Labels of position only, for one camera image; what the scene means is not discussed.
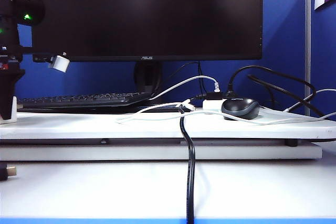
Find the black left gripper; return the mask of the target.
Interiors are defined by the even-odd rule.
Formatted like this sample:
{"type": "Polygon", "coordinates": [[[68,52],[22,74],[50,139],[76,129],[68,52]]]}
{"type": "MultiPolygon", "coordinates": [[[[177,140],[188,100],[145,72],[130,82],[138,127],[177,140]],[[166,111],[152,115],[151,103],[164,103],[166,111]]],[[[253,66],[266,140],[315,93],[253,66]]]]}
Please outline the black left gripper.
{"type": "Polygon", "coordinates": [[[9,69],[10,64],[20,64],[23,47],[1,47],[1,118],[12,118],[16,82],[25,74],[24,69],[9,69]]]}

